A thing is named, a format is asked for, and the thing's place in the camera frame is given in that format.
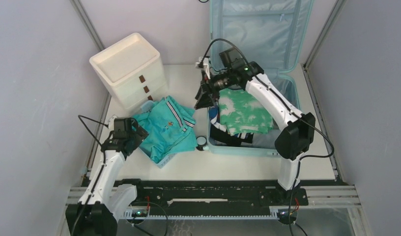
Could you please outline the black garment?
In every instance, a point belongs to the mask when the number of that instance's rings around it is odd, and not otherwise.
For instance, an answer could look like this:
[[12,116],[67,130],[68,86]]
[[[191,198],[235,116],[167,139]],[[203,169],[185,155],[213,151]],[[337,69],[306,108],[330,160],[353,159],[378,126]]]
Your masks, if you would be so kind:
[[210,127],[209,136],[216,142],[223,143],[226,146],[230,147],[240,147],[242,143],[251,144],[253,142],[253,133],[241,133],[231,135],[226,131],[222,131],[215,126]]

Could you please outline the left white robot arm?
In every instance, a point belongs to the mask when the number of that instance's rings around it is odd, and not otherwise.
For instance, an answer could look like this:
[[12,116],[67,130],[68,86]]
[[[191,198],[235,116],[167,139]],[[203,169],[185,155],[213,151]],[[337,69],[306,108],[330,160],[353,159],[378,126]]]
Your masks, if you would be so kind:
[[105,124],[110,132],[104,142],[96,139],[101,158],[94,178],[76,204],[69,204],[65,217],[72,236],[115,236],[120,217],[132,203],[140,205],[146,192],[124,184],[113,192],[113,186],[126,158],[148,136],[132,118],[113,117]]

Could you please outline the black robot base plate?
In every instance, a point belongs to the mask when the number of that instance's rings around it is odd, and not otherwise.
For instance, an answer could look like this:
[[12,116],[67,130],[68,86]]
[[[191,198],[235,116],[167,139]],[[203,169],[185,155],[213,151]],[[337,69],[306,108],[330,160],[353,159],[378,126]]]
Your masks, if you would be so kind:
[[134,206],[149,206],[151,216],[269,216],[271,207],[308,206],[306,190],[284,191],[275,180],[117,180],[137,188]]

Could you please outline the green white patterned cloth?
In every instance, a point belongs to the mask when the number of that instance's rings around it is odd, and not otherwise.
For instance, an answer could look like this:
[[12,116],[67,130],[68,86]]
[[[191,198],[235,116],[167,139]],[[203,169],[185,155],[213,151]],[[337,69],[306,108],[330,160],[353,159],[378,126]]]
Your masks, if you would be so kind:
[[252,95],[242,89],[224,89],[219,93],[219,123],[231,135],[267,134],[274,128],[273,117]]

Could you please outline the dark blue patterned clothing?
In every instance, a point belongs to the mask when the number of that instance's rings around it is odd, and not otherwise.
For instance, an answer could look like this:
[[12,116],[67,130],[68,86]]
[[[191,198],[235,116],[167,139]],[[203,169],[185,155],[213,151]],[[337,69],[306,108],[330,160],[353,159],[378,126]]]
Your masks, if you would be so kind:
[[236,137],[236,138],[240,138],[242,140],[246,140],[248,138],[252,138],[254,135],[253,133],[238,133],[238,134],[230,134],[228,132],[228,129],[225,125],[220,123],[220,112],[219,112],[219,107],[218,106],[214,106],[209,108],[208,110],[208,115],[209,115],[209,119],[210,119],[210,123],[217,128],[220,131],[225,132],[226,134]]

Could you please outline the light blue hard-shell suitcase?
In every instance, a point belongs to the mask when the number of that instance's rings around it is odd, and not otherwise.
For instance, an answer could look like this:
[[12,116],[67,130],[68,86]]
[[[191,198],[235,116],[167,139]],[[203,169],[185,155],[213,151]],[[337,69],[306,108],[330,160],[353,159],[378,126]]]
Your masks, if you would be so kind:
[[[312,5],[310,0],[214,0],[212,42],[205,53],[211,74],[225,68],[220,53],[236,48],[248,62],[256,62],[276,89],[300,110],[295,83],[287,74],[296,67]],[[217,154],[280,156],[274,145],[280,130],[273,123],[267,134],[255,133],[251,144],[230,147],[210,138],[209,121],[207,143]]]

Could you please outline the white three-drawer storage cabinet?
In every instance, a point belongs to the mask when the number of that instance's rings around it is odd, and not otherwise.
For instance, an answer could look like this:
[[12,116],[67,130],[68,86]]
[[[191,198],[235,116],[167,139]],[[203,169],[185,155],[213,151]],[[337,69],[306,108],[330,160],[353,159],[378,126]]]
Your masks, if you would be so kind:
[[143,36],[133,33],[89,59],[110,95],[126,111],[169,92],[161,55]]

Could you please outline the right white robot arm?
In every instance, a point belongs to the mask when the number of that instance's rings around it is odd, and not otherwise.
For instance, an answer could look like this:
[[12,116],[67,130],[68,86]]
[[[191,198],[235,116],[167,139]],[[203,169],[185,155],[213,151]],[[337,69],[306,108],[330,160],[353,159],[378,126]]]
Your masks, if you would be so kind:
[[207,56],[202,56],[195,67],[201,70],[201,83],[195,97],[195,109],[209,108],[217,101],[219,91],[239,86],[252,95],[270,114],[280,134],[274,145],[282,157],[276,198],[283,205],[296,197],[294,188],[300,180],[299,159],[309,150],[315,135],[315,117],[292,105],[271,83],[264,70],[254,61],[248,62],[236,48],[220,53],[224,70],[212,75]]

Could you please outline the teal garment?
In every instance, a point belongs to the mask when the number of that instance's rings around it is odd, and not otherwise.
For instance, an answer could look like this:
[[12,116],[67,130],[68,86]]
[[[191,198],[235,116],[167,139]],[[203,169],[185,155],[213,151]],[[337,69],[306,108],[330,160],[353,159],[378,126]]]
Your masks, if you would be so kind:
[[149,133],[140,149],[156,164],[172,154],[194,151],[198,145],[194,112],[194,109],[182,106],[172,96],[167,96],[154,102],[149,111],[133,115]]

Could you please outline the light blue perforated plastic basket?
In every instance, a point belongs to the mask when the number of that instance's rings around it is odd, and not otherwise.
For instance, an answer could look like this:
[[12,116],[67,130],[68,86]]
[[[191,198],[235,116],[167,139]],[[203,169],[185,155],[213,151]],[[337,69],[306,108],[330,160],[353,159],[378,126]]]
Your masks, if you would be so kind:
[[[141,106],[139,106],[139,108],[136,110],[135,115],[139,115],[139,114],[143,114],[143,113],[147,113],[150,112],[152,107],[154,106],[154,101],[152,100],[147,100],[145,101]],[[158,168],[163,168],[170,160],[172,160],[172,158],[176,155],[175,153],[173,154],[169,154],[164,156],[164,158],[162,160],[160,160],[158,163],[155,162],[154,160],[151,159],[150,155],[151,152],[149,152],[148,150],[142,148],[141,146],[139,146],[139,150],[141,150],[143,152],[143,154],[152,162],[154,163]]]

